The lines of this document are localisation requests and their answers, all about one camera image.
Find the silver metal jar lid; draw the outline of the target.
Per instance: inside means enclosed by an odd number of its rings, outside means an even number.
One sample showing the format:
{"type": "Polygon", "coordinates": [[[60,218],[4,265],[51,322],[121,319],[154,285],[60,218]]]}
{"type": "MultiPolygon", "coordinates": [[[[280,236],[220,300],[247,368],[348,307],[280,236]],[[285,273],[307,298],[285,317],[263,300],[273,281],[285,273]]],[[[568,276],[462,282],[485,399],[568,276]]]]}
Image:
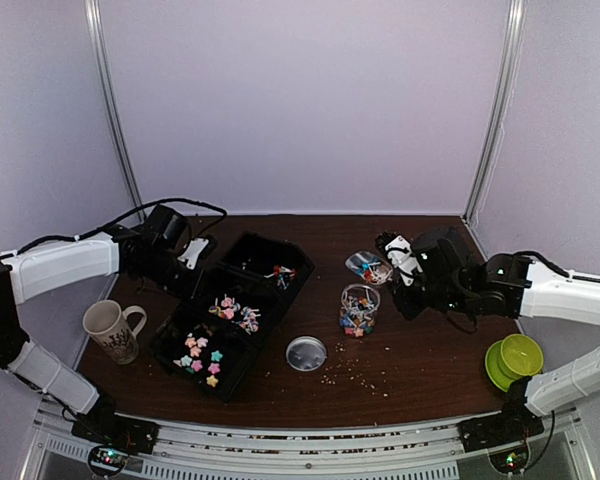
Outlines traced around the silver metal jar lid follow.
{"type": "Polygon", "coordinates": [[[324,364],[327,359],[327,348],[316,337],[299,336],[288,344],[285,358],[294,370],[311,372],[324,364]]]}

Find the black three-compartment candy tray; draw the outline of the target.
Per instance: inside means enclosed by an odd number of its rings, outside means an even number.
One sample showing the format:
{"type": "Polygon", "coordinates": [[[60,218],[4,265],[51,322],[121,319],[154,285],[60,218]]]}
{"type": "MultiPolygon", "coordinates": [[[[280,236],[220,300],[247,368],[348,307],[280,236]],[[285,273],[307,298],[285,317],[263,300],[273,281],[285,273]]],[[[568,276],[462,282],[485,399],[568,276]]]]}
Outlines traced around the black three-compartment candy tray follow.
{"type": "Polygon", "coordinates": [[[150,352],[167,373],[228,402],[313,270],[298,245],[243,233],[156,331],[150,352]]]}

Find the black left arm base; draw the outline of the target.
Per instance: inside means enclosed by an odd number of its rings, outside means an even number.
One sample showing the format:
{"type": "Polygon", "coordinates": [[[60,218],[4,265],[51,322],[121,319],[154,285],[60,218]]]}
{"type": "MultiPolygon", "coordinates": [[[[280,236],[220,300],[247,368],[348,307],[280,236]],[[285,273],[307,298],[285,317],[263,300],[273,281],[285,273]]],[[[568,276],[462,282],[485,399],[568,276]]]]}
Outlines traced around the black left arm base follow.
{"type": "Polygon", "coordinates": [[[74,437],[94,443],[87,454],[87,466],[98,478],[119,475],[138,454],[151,454],[159,426],[148,420],[121,415],[115,400],[100,393],[87,413],[77,413],[64,406],[62,415],[72,423],[74,437]]]}

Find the silver metal scoop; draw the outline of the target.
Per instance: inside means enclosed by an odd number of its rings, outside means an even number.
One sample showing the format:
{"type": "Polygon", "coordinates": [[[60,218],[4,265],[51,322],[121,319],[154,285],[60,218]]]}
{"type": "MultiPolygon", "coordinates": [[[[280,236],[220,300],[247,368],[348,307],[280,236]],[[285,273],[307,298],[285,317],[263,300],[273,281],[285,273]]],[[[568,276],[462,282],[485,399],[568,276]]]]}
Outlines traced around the silver metal scoop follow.
{"type": "Polygon", "coordinates": [[[380,286],[392,277],[392,267],[380,256],[369,251],[358,251],[345,260],[345,266],[364,282],[380,286]]]}

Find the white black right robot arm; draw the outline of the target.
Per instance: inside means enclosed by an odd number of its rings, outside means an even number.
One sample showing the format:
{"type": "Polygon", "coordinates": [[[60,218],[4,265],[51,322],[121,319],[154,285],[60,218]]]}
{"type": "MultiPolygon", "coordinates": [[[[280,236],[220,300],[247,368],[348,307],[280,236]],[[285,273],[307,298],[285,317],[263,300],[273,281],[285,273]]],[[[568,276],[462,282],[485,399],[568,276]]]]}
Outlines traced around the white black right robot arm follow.
{"type": "MultiPolygon", "coordinates": [[[[600,326],[600,276],[564,270],[535,251],[500,253],[478,262],[460,232],[441,227],[412,241],[377,236],[393,268],[390,292],[403,317],[430,308],[443,314],[553,318],[600,326]]],[[[509,389],[509,405],[493,419],[499,440],[515,440],[531,424],[565,404],[600,391],[600,346],[544,374],[525,374],[509,389]]]]}

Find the clear plastic jar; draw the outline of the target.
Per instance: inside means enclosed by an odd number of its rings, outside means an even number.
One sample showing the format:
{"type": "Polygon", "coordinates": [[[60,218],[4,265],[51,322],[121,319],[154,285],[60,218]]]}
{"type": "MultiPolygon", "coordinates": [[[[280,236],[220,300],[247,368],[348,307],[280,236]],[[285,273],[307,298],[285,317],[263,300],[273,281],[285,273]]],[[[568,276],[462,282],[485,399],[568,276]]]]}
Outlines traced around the clear plastic jar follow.
{"type": "Polygon", "coordinates": [[[356,338],[371,334],[381,303],[379,291],[365,284],[350,284],[340,301],[339,326],[344,334],[356,338]]]}

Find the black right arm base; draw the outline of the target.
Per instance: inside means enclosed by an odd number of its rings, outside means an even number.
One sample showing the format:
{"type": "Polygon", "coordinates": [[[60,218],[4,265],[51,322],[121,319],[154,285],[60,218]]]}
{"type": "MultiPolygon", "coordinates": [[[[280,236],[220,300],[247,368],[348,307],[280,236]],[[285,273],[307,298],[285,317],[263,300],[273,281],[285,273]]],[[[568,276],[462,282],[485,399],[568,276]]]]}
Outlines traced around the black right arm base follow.
{"type": "Polygon", "coordinates": [[[529,440],[544,432],[541,416],[526,406],[530,377],[514,381],[500,412],[463,420],[458,424],[465,453],[488,450],[491,466],[502,474],[522,475],[544,455],[548,444],[532,459],[529,440]]]}

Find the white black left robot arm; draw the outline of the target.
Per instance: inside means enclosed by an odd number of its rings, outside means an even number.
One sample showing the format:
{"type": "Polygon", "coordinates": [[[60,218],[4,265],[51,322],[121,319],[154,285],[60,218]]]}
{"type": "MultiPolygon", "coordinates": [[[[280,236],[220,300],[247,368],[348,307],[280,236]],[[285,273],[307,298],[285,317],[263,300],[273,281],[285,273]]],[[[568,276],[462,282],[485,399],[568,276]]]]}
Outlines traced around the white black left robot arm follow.
{"type": "Polygon", "coordinates": [[[0,253],[0,369],[86,414],[86,429],[101,443],[117,442],[124,433],[122,419],[98,405],[103,395],[91,381],[22,328],[18,308],[66,286],[117,274],[148,279],[173,296],[187,298],[198,262],[212,244],[210,237],[195,236],[179,248],[189,227],[184,216],[158,203],[134,227],[113,220],[84,234],[48,236],[0,253]]]}

